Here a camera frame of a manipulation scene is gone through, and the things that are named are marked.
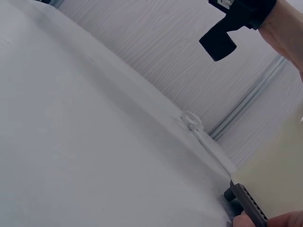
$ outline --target forearm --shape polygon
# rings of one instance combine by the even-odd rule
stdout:
[[[303,14],[285,0],[277,0],[260,32],[269,33],[303,72]]]

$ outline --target metal track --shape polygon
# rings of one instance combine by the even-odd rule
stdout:
[[[235,106],[235,108],[216,126],[209,135],[218,141],[228,129],[230,129],[236,121],[243,116],[249,107],[257,100],[257,98],[266,90],[272,81],[278,77],[278,72],[285,66],[287,60],[278,55],[275,57],[270,66],[265,70],[261,77],[251,87],[247,95]]]

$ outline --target wrist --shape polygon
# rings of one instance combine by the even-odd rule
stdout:
[[[302,20],[302,14],[299,11],[286,0],[277,0],[260,29],[284,29],[284,26],[290,26],[290,23],[298,20]]]

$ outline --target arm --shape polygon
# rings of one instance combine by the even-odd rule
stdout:
[[[294,64],[303,80],[303,14],[286,0],[277,0],[259,31],[278,53]]]

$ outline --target finger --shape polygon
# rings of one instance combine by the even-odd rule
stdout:
[[[283,214],[275,218],[268,220],[268,227],[287,227],[291,213]]]
[[[239,215],[233,219],[233,227],[255,227],[251,219],[247,215]]]
[[[302,227],[303,212],[294,211],[268,220],[268,227]]]

